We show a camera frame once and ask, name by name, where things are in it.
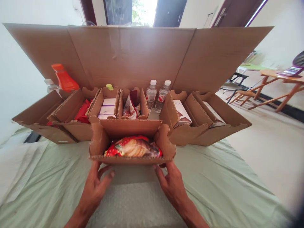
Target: orange bottle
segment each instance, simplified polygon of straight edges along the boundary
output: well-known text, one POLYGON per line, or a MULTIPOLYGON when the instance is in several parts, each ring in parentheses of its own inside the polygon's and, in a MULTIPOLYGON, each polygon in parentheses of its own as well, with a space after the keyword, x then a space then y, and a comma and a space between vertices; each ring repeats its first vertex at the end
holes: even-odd
POLYGON ((56 72, 59 87, 62 90, 71 92, 71 90, 79 89, 79 85, 69 76, 62 64, 53 64, 52 68, 56 72))

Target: tiled floor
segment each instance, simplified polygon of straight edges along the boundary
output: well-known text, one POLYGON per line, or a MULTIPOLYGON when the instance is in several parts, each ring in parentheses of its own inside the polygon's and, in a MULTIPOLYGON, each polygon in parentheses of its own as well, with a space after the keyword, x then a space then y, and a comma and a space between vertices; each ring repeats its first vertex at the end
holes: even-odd
MULTIPOLYGON (((226 98, 231 93, 219 91, 226 98)), ((227 137, 264 184, 294 213, 304 197, 304 123, 264 105, 231 105, 252 126, 227 137)))

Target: door handle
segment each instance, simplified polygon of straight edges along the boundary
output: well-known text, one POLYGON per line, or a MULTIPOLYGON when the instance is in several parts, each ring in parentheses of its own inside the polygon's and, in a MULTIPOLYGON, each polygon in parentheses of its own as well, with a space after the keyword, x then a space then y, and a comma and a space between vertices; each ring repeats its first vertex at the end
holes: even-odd
POLYGON ((225 10, 226 10, 226 8, 223 8, 223 9, 222 9, 222 12, 220 13, 218 19, 216 20, 216 23, 214 24, 214 26, 217 26, 218 23, 219 23, 219 21, 221 20, 221 18, 222 18, 223 16, 226 16, 226 15, 227 15, 227 14, 225 13, 225 10))

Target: bottle cap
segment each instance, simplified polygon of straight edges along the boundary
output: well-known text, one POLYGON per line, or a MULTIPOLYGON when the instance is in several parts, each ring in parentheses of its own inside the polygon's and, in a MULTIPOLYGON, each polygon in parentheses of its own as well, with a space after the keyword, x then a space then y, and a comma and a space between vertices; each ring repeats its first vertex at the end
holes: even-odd
POLYGON ((52 79, 45 79, 44 82, 45 82, 45 84, 47 84, 47 85, 52 85, 52 84, 54 84, 54 82, 53 82, 52 79))
POLYGON ((53 70, 55 71, 60 71, 60 70, 64 70, 64 67, 62 64, 53 64, 52 65, 53 70))
POLYGON ((156 80, 151 80, 150 85, 152 86, 156 85, 156 80))
POLYGON ((108 90, 113 90, 114 88, 112 87, 112 84, 106 84, 106 87, 108 88, 108 90))
POLYGON ((166 80, 165 81, 165 86, 169 86, 169 85, 171 85, 171 81, 170 80, 166 80))

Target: wooden table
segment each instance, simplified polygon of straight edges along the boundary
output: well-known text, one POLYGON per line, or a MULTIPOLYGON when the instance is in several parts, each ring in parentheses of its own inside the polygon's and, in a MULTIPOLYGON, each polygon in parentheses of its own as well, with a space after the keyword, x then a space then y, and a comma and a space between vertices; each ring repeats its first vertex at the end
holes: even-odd
POLYGON ((273 98, 271 100, 265 101, 263 103, 257 104, 255 106, 249 108, 249 110, 254 109, 254 108, 258 107, 258 106, 262 106, 262 105, 266 105, 266 104, 272 103, 272 102, 274 102, 274 101, 276 101, 278 99, 286 97, 279 106, 277 106, 276 104, 271 104, 271 105, 277 107, 277 109, 275 110, 275 112, 280 112, 282 110, 282 108, 287 104, 287 102, 292 98, 292 96, 295 93, 304 90, 304 77, 301 77, 301 78, 286 77, 286 76, 277 74, 274 70, 260 70, 260 73, 261 73, 261 76, 264 76, 262 84, 260 86, 258 86, 258 87, 255 87, 255 88, 249 90, 249 91, 257 90, 256 95, 254 97, 254 100, 256 100, 256 99, 259 98, 260 93, 261 93, 261 91, 262 91, 262 89, 263 89, 263 87, 265 85, 267 85, 267 84, 269 84, 271 82, 277 81, 279 79, 283 80, 283 83, 292 83, 292 84, 295 84, 295 85, 294 85, 293 89, 289 93, 287 93, 287 94, 285 94, 283 96, 280 96, 280 97, 273 98))

